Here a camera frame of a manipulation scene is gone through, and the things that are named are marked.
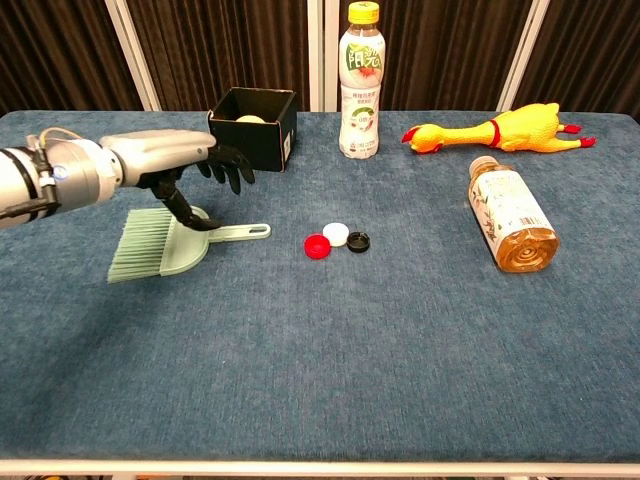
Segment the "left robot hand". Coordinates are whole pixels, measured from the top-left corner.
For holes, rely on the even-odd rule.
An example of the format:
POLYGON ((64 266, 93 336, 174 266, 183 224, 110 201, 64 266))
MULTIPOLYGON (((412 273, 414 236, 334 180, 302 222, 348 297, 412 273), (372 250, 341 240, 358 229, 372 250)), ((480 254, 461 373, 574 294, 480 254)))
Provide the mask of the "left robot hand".
POLYGON ((151 190, 178 222, 195 231, 214 230, 222 223, 194 213, 178 190, 176 181, 186 168, 197 166, 204 177, 228 183, 235 194, 241 192, 242 181, 255 182, 249 161, 237 148, 203 131, 144 130, 104 136, 99 144, 118 157, 124 186, 151 190))

